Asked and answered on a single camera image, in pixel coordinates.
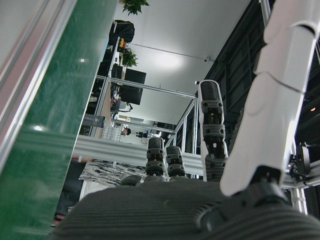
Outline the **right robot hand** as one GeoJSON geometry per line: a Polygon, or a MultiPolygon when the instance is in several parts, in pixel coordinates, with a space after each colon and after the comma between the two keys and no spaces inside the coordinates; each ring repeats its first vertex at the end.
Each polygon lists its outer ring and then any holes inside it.
{"type": "Polygon", "coordinates": [[[141,184],[84,197],[51,240],[317,240],[320,222],[290,206],[281,189],[316,41],[317,0],[277,0],[264,30],[255,79],[227,154],[219,85],[198,85],[203,180],[169,181],[157,138],[141,184]]]}

